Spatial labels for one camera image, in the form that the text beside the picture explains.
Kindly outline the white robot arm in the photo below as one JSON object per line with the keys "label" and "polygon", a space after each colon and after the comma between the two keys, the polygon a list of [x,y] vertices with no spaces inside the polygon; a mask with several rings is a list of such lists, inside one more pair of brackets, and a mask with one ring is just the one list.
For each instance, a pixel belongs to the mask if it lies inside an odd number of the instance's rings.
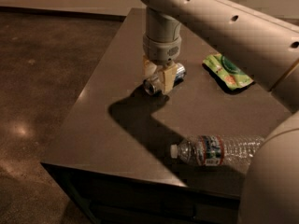
{"label": "white robot arm", "polygon": [[290,111],[265,139],[246,175],[237,224],[299,224],[299,31],[228,0],[141,0],[144,51],[171,66],[185,25]]}

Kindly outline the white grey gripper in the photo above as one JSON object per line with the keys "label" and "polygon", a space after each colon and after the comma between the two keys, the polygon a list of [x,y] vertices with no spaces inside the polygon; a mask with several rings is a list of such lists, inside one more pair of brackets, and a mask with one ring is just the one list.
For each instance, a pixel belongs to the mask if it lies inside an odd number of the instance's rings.
{"label": "white grey gripper", "polygon": [[166,65],[162,69],[162,92],[168,94],[174,85],[178,65],[174,61],[180,54],[181,37],[172,42],[157,42],[146,35],[143,36],[143,77],[150,78],[157,69],[157,65]]}

